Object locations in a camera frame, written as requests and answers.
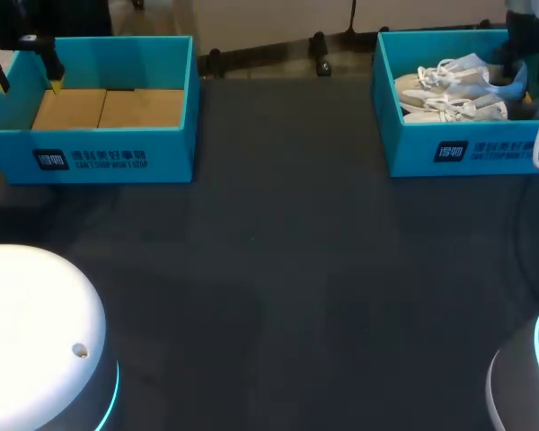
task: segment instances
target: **black table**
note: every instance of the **black table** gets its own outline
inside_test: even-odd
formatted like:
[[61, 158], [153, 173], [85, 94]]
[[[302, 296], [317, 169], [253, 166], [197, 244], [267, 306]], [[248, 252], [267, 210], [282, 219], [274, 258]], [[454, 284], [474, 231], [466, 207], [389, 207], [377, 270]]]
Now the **black table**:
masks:
[[539, 310], [539, 177], [388, 177], [363, 79], [202, 82], [188, 185], [8, 187], [98, 289], [127, 430], [490, 430]]

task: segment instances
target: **teal box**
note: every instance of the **teal box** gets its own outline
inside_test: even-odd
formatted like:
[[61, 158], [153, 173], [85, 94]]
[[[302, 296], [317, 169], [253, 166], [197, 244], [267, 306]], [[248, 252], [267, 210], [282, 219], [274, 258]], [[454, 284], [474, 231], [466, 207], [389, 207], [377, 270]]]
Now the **teal box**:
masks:
[[385, 158], [393, 177], [538, 173], [532, 148], [539, 121], [408, 124], [393, 80], [476, 53], [491, 62], [505, 30], [380, 33], [372, 94]]
[[159, 183], [192, 178], [199, 77], [191, 37], [62, 38], [64, 88], [184, 90], [177, 128], [31, 130], [49, 88], [40, 58], [16, 52], [0, 93], [0, 170], [11, 184]]

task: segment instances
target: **small hole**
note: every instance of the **small hole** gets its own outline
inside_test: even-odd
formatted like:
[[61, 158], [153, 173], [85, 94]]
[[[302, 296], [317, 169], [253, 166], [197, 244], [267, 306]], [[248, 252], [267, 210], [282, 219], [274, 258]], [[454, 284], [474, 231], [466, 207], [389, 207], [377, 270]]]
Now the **small hole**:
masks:
[[88, 349], [82, 343], [76, 343], [72, 346], [72, 351], [78, 357], [88, 357]]

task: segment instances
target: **white sneaker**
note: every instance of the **white sneaker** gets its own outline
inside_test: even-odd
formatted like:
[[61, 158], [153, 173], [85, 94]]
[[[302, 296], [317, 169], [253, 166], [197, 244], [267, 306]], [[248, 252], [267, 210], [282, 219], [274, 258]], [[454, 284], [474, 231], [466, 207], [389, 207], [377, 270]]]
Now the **white sneaker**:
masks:
[[442, 60], [437, 67], [419, 67], [417, 74], [395, 80], [402, 108], [408, 112], [424, 111], [427, 99], [447, 97], [450, 101], [474, 100], [486, 94], [497, 94], [505, 101], [519, 101], [527, 85], [527, 66], [521, 62], [512, 84], [497, 86], [491, 82], [502, 77], [502, 66], [488, 65], [477, 55]]
[[507, 105], [500, 97], [488, 94], [474, 101], [427, 99], [423, 112], [412, 112], [403, 119], [406, 124], [505, 121], [508, 119], [508, 111]]

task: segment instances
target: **white dome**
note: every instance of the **white dome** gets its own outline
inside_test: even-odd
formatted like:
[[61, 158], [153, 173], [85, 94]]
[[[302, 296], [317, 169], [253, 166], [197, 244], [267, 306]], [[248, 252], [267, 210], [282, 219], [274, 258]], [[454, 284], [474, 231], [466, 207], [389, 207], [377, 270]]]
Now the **white dome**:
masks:
[[64, 410], [92, 377], [105, 334], [100, 297], [78, 268], [0, 245], [0, 430], [34, 430]]

